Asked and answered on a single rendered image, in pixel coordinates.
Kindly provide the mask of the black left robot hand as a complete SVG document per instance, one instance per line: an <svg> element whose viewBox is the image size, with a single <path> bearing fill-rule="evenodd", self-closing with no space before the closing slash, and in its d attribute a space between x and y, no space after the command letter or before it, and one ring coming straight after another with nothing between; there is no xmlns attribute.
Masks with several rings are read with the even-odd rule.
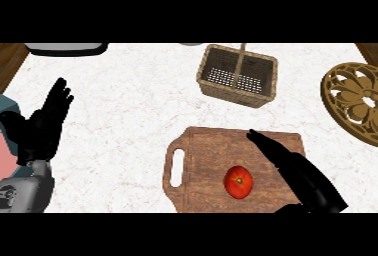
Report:
<svg viewBox="0 0 378 256"><path fill-rule="evenodd" d="M49 161L56 154L62 124L74 100L67 80L59 78L49 91L43 107L25 118L13 111L0 113L7 137L18 144L18 164L25 166L36 160Z"/></svg>

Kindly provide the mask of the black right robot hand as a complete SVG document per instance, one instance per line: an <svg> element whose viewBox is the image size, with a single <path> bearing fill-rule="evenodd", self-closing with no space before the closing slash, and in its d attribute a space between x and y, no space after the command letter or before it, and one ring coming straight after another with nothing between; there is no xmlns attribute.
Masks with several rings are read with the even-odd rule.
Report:
<svg viewBox="0 0 378 256"><path fill-rule="evenodd" d="M285 205L276 213L340 213L349 205L329 179L307 158L300 153L291 152L278 141L256 130L250 130L247 138L278 168L298 198L298 203Z"/></svg>

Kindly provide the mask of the red tomato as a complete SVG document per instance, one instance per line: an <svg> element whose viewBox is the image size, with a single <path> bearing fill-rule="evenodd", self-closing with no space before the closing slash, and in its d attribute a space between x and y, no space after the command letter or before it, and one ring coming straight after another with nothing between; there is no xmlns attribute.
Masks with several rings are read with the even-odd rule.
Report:
<svg viewBox="0 0 378 256"><path fill-rule="evenodd" d="M254 188L254 177L242 166L233 166L225 175L223 185L233 199L244 199Z"/></svg>

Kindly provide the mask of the brown wooden cutting board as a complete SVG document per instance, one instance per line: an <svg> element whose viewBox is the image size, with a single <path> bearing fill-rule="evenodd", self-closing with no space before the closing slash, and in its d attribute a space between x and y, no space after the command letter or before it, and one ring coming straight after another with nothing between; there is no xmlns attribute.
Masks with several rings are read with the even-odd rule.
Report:
<svg viewBox="0 0 378 256"><path fill-rule="evenodd" d="M162 188L180 213L270 213L300 202L238 129L185 130L167 148Z"/></svg>

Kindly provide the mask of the brown wicker basket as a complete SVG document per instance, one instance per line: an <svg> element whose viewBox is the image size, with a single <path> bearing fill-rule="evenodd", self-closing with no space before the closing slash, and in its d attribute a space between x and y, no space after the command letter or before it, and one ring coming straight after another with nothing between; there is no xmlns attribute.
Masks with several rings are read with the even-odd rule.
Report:
<svg viewBox="0 0 378 256"><path fill-rule="evenodd" d="M260 108L276 97L278 59L239 49L210 44L205 49L196 82L204 95Z"/></svg>

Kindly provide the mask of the teal and pink object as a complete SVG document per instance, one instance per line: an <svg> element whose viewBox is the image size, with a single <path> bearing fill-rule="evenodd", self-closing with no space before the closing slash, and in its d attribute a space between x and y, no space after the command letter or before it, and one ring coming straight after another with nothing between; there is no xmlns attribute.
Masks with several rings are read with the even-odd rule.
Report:
<svg viewBox="0 0 378 256"><path fill-rule="evenodd" d="M0 113L12 111L19 113L18 103L0 94ZM33 174L33 168L16 164L18 145L7 138L3 124L0 123L0 181L4 178L28 177Z"/></svg>

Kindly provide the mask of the round ornate golden trivet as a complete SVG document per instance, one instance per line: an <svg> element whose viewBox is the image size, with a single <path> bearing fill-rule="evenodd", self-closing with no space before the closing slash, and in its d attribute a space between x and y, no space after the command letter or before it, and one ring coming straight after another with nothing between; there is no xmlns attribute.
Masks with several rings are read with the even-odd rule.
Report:
<svg viewBox="0 0 378 256"><path fill-rule="evenodd" d="M356 62L332 67L322 78L320 97L343 129L378 147L378 67Z"/></svg>

